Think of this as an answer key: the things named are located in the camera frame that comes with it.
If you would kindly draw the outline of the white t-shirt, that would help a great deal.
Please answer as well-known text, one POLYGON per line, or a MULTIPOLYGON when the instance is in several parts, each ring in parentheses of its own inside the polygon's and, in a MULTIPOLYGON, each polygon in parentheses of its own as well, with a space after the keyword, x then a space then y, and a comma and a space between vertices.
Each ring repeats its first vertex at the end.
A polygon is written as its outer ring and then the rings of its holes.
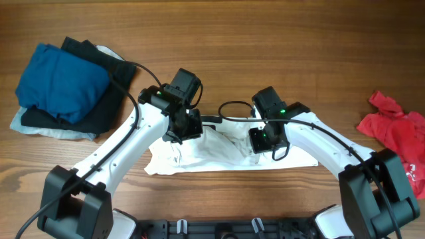
POLYGON ((203 133, 199 138, 182 144, 155 141, 149 150, 152 158, 145 168, 149 175, 173 175, 210 171, 272 170, 317 166, 309 153, 291 146, 289 154, 280 161, 272 153, 255 153, 248 131, 264 127, 263 123, 234 122, 218 116, 205 116, 203 133))

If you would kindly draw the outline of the red t-shirt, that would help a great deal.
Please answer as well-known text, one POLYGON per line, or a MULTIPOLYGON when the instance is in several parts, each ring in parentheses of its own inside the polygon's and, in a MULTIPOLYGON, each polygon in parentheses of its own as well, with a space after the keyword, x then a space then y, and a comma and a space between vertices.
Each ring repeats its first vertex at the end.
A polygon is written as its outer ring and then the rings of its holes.
POLYGON ((367 114, 357 129, 377 139, 399 157, 417 199, 424 198, 424 116, 405 113, 391 97, 376 91, 369 103, 377 108, 367 114))

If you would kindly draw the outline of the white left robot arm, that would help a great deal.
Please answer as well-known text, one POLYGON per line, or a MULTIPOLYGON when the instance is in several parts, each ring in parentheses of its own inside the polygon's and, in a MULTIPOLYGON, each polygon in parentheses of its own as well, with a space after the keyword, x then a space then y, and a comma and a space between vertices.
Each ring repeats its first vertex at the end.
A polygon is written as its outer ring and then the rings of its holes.
POLYGON ((71 169, 47 175, 37 226, 54 238, 134 238, 137 220, 112 206, 112 197, 138 159, 158 139, 182 143, 202 134, 192 94, 151 86, 133 99, 129 118, 71 169))

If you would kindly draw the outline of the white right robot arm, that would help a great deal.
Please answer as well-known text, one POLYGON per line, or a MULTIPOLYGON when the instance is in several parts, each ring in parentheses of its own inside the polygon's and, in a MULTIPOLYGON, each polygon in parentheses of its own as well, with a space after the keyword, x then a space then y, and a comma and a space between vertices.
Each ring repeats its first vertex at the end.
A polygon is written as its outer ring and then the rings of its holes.
POLYGON ((265 124, 252 129, 254 146, 274 151, 299 147, 339 181, 341 204, 319 213, 324 238, 385 238, 420 216, 401 160, 395 152, 360 146, 326 126, 305 105, 254 102, 251 114, 265 124))

